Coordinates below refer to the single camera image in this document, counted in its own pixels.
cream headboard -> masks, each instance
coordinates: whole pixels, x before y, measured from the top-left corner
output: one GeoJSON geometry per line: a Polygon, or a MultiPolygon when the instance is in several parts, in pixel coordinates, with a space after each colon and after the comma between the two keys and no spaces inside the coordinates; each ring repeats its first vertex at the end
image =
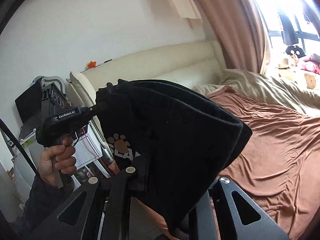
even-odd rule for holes
{"type": "MultiPolygon", "coordinates": [[[[159,78],[192,88],[200,82],[208,83],[212,75],[225,68],[219,43],[204,40],[139,51],[82,73],[71,72],[70,79],[83,105],[91,106],[95,104],[95,92],[107,82],[117,84],[119,78],[159,78]]],[[[78,99],[70,95],[70,88],[66,90],[71,102],[78,99]]]]}

laptop screen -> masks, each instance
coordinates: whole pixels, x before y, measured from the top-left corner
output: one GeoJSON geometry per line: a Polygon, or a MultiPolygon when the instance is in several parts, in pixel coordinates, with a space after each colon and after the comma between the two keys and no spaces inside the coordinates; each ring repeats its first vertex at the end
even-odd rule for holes
{"type": "Polygon", "coordinates": [[[42,87],[41,79],[24,91],[16,100],[16,106],[23,124],[41,111],[42,87]]]}

black cloth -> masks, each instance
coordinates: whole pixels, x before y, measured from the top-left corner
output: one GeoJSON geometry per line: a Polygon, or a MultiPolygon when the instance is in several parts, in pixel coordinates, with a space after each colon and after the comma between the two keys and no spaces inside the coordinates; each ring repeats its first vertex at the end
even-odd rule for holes
{"type": "Polygon", "coordinates": [[[98,119],[120,169],[148,158],[138,199],[176,228],[218,173],[243,150],[251,129],[208,98],[162,80],[111,83],[96,93],[98,119]]]}
{"type": "Polygon", "coordinates": [[[21,239],[28,239],[32,231],[50,215],[72,192],[74,183],[58,189],[35,176],[22,217],[11,223],[21,239]]]}
{"type": "Polygon", "coordinates": [[[283,26],[283,31],[281,32],[283,43],[285,45],[298,44],[298,36],[289,17],[284,12],[278,12],[278,14],[283,26]]]}

window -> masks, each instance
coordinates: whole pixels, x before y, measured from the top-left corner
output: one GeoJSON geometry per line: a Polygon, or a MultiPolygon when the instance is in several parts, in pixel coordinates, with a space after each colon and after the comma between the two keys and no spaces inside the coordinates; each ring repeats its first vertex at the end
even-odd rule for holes
{"type": "Polygon", "coordinates": [[[306,55],[316,53],[320,55],[320,39],[318,33],[302,10],[300,0],[254,0],[262,15],[270,37],[271,46],[277,51],[285,52],[287,45],[281,36],[281,21],[278,11],[282,11],[289,18],[298,36],[300,48],[306,55]]]}

pink stuffed animal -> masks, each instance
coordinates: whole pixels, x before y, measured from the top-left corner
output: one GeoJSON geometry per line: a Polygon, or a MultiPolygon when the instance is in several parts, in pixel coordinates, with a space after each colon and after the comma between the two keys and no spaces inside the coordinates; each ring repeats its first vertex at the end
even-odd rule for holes
{"type": "Polygon", "coordinates": [[[305,56],[300,58],[297,67],[320,75],[319,64],[313,61],[313,59],[317,60],[317,57],[315,56],[319,57],[318,55],[313,54],[311,57],[305,56]]]}

